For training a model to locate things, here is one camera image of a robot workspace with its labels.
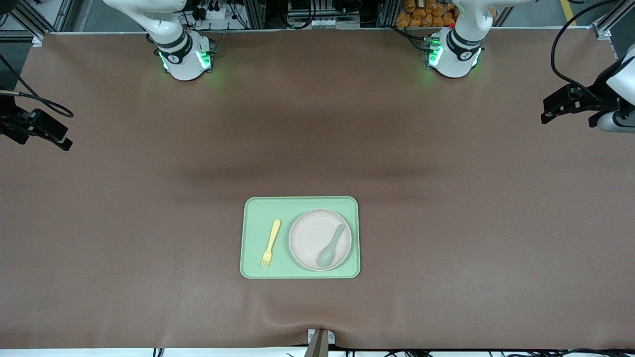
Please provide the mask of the yellow plastic fork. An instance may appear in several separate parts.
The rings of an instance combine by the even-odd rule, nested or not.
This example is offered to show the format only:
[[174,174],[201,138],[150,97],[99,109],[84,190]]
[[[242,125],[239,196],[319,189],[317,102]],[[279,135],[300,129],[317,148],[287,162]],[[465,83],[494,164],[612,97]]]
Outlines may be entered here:
[[261,267],[267,268],[270,265],[273,256],[273,246],[276,242],[277,235],[279,233],[279,229],[281,227],[281,220],[275,219],[272,223],[272,227],[270,230],[270,235],[268,237],[267,248],[265,249],[263,256],[261,258]]

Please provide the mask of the pale green plastic spoon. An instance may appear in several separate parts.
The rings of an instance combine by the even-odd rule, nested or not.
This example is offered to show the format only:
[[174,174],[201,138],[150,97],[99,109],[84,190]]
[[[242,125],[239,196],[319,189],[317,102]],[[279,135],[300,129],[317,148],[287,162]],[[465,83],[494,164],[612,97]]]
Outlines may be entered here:
[[338,225],[327,246],[320,251],[316,261],[320,268],[327,268],[333,262],[335,258],[336,244],[338,243],[344,228],[345,226],[343,224]]

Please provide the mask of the beige round plate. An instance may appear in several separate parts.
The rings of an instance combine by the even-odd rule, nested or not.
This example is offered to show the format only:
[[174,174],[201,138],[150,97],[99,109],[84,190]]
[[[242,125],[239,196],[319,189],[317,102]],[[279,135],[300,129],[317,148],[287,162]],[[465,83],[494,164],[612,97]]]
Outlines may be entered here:
[[[316,262],[318,255],[340,224],[345,228],[336,244],[335,258],[330,266],[319,267]],[[288,243],[293,258],[300,266],[309,271],[326,273],[341,266],[349,257],[352,251],[352,230],[339,213],[329,209],[313,209],[302,213],[293,222]]]

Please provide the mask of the brown table mat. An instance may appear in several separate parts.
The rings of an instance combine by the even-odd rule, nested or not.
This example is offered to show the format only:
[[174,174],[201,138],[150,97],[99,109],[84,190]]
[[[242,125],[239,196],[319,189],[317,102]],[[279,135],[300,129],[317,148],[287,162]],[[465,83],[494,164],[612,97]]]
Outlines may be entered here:
[[[0,348],[635,349],[635,135],[543,125],[556,30],[462,79],[393,30],[229,33],[179,82],[143,34],[48,35],[22,76],[73,146],[0,138]],[[255,196],[351,196],[361,271],[240,273]]]

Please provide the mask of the orange snack packets pile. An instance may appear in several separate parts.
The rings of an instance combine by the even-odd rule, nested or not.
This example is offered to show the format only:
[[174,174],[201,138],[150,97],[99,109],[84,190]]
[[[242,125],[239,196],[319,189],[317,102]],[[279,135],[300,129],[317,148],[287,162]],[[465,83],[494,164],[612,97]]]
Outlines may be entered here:
[[395,27],[453,27],[460,9],[451,0],[401,0]]

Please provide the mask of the white power strip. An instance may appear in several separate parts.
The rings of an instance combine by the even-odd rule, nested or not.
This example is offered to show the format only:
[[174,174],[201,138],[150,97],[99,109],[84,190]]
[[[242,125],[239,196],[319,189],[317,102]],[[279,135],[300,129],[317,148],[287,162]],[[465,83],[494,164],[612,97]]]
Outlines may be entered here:
[[230,17],[231,11],[226,3],[214,2],[206,6],[198,6],[192,14],[197,21],[224,21],[228,16]]

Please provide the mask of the light green rectangular tray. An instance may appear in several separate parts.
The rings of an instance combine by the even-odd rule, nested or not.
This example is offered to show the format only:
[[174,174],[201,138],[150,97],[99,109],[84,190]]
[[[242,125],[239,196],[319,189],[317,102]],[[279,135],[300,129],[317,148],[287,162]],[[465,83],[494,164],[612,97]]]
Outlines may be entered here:
[[[352,230],[352,251],[343,264],[326,273],[309,271],[293,258],[288,237],[293,222],[313,209],[329,209],[344,217]],[[268,267],[261,267],[275,219],[281,227]],[[361,271],[359,205],[351,196],[251,197],[244,205],[240,272],[247,279],[352,279]]]

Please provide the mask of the aluminium frame strut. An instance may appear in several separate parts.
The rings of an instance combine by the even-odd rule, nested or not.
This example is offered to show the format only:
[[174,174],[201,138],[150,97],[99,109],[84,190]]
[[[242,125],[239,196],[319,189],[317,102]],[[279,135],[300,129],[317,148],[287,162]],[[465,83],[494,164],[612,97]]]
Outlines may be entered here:
[[610,30],[635,9],[635,0],[617,0],[616,3],[613,9],[593,23],[597,39],[610,38]]
[[0,0],[0,40],[35,47],[48,33],[71,27],[81,0]]

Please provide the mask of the grey metal post bracket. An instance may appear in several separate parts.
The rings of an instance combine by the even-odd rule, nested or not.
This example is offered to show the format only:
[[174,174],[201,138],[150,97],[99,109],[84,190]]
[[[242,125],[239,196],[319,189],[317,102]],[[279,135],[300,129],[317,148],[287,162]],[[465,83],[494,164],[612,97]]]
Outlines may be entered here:
[[316,335],[321,334],[323,339],[327,340],[329,345],[336,344],[335,334],[331,330],[326,329],[308,329],[308,341],[307,344],[310,344]]

